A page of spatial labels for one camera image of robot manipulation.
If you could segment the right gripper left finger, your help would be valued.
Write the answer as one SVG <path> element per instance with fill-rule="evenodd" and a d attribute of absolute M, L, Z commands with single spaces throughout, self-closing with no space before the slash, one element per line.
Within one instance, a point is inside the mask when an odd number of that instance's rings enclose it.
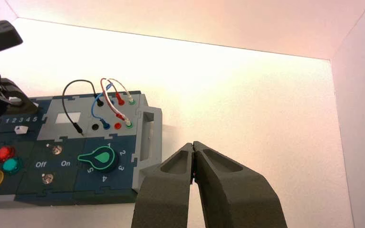
<path fill-rule="evenodd" d="M 135 201 L 133 228 L 187 227 L 192 164 L 189 142 L 149 170 Z"/>

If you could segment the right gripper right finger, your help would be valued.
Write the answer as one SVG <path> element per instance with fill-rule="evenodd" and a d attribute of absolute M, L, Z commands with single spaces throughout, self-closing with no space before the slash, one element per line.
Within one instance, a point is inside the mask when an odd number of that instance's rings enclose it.
<path fill-rule="evenodd" d="M 207 228 L 285 228 L 276 192 L 260 173 L 194 141 L 194 179 Z"/>

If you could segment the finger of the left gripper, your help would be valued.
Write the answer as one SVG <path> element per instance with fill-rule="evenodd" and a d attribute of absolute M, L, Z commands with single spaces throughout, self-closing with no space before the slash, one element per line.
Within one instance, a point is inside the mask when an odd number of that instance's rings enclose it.
<path fill-rule="evenodd" d="M 0 90 L 6 97 L 17 97 L 22 101 L 28 99 L 27 95 L 16 84 L 7 78 L 0 80 Z"/>
<path fill-rule="evenodd" d="M 34 114 L 38 111 L 38 106 L 30 100 L 9 100 L 5 114 Z"/>

